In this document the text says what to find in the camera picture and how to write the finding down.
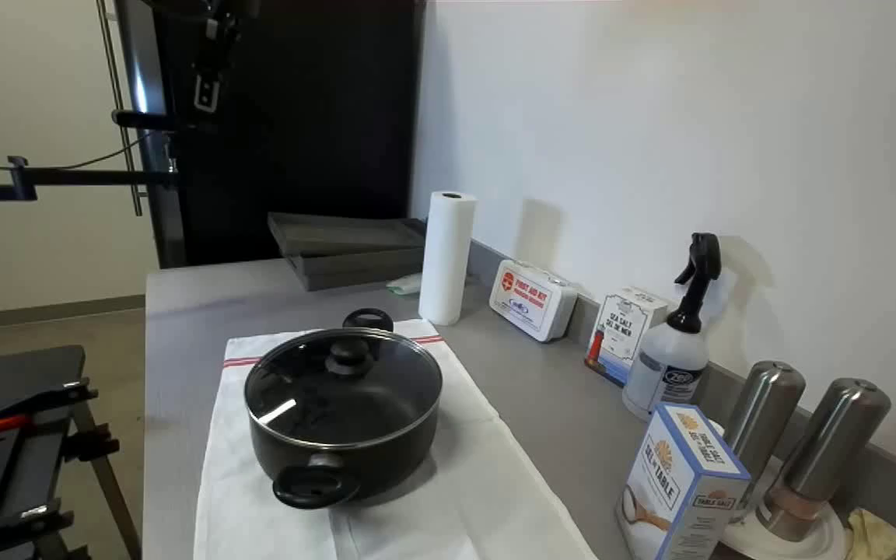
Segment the dark grey foam trays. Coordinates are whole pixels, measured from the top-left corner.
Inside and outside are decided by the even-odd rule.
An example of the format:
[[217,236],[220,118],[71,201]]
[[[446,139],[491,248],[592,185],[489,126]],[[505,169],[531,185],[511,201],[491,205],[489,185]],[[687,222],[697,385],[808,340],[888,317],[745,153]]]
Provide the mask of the dark grey foam trays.
[[309,293],[418,274],[422,233],[401,218],[274,211],[267,231]]

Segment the left steel grinder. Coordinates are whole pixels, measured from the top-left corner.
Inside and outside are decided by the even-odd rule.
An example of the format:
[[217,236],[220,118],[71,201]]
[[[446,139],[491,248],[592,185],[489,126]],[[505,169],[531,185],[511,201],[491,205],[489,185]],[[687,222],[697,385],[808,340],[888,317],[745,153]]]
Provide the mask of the left steel grinder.
[[742,395],[726,424],[726,442],[748,467],[750,479],[758,479],[771,451],[777,448],[807,380],[786,360],[757,360],[742,385]]

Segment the white paper towel roll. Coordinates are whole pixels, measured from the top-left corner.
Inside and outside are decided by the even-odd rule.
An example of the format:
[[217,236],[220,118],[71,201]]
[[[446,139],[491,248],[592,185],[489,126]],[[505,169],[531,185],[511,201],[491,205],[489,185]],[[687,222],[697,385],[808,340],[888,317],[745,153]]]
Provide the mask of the white paper towel roll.
[[476,200],[457,191],[428,195],[421,317],[454,325],[462,317]]

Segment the right steel grinder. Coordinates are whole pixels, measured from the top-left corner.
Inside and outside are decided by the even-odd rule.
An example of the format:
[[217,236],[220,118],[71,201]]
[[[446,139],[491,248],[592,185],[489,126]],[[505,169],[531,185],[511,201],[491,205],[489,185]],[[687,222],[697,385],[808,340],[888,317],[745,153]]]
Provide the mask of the right steel grinder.
[[867,444],[888,410],[889,395],[882,385],[856,378],[833,380],[761,505],[796,521],[815,518],[833,497],[843,469]]

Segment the white spray bottle black nozzle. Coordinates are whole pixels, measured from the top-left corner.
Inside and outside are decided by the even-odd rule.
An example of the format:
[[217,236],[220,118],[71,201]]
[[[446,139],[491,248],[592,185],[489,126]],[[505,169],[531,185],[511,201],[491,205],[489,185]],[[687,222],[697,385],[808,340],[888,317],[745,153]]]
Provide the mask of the white spray bottle black nozzle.
[[675,278],[685,291],[675,312],[642,335],[622,406],[646,418],[660,403],[687,406],[711,367],[701,309],[711,284],[723,274],[717,233],[694,233],[687,266]]

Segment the white round plate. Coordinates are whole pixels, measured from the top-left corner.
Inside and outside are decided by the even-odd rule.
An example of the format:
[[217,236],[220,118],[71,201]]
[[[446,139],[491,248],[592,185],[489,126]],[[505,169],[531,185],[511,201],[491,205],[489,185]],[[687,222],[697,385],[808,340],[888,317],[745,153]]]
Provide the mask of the white round plate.
[[758,505],[726,530],[723,545],[748,560],[847,560],[849,554],[847,530],[832,505],[808,521]]

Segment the steel grinder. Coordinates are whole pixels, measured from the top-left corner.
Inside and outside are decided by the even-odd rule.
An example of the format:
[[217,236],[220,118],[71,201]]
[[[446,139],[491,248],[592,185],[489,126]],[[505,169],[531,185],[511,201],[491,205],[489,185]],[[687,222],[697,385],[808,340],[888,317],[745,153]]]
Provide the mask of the steel grinder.
[[807,380],[786,360],[757,360],[742,385],[742,395],[726,424],[726,442],[748,467],[750,479],[758,479],[771,451],[777,448]]
[[815,518],[833,497],[843,469],[867,444],[888,410],[889,395],[882,385],[856,378],[833,380],[761,505],[796,521]]

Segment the glass pot lid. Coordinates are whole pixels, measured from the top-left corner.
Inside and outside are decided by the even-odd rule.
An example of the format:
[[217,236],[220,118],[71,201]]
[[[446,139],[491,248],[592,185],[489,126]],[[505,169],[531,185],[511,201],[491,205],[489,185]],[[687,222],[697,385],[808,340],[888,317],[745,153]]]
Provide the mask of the glass pot lid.
[[372,444],[422,424],[443,367],[418,343],[365,326],[310,329],[245,378],[250,418],[292,444]]

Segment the black cooking pot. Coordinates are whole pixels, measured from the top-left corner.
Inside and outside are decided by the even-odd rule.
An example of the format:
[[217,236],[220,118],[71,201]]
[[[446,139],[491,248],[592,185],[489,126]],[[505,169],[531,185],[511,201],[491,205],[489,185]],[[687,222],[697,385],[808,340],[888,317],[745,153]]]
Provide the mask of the black cooking pot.
[[321,510],[401,487],[428,458],[443,388],[437,359],[379,309],[274,346],[243,383],[272,495]]

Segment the white red tissue box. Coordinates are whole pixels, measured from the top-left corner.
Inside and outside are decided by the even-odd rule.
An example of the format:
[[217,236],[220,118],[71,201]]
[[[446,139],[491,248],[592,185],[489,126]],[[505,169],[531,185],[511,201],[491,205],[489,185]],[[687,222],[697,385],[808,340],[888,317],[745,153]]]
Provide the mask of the white red tissue box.
[[534,343],[555,343],[568,329],[578,293],[539,267],[505,257],[497,266],[489,309]]

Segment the white orange salt box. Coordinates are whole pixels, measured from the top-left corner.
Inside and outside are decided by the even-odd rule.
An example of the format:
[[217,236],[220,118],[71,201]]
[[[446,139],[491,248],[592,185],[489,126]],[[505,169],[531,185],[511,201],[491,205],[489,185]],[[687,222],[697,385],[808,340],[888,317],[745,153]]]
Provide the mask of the white orange salt box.
[[656,406],[616,506],[631,560],[711,560],[748,487],[701,408]]

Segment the white kitchen towel red stripes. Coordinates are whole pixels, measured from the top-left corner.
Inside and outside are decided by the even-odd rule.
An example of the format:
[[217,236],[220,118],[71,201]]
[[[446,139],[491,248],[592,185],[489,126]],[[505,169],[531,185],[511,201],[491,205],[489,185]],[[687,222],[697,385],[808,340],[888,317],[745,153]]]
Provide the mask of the white kitchen towel red stripes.
[[243,383],[291,333],[223,346],[190,560],[594,560],[443,333],[426,321],[394,329],[446,373],[432,454],[390,495],[327,510],[281,505],[252,451]]

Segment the small white carton box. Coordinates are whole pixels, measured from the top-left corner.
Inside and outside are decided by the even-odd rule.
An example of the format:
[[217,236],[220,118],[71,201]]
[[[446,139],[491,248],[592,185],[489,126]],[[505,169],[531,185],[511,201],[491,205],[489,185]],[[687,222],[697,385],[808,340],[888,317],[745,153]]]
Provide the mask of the small white carton box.
[[610,293],[594,314],[586,363],[624,385],[642,350],[642,335],[665,314],[668,303],[642,287]]

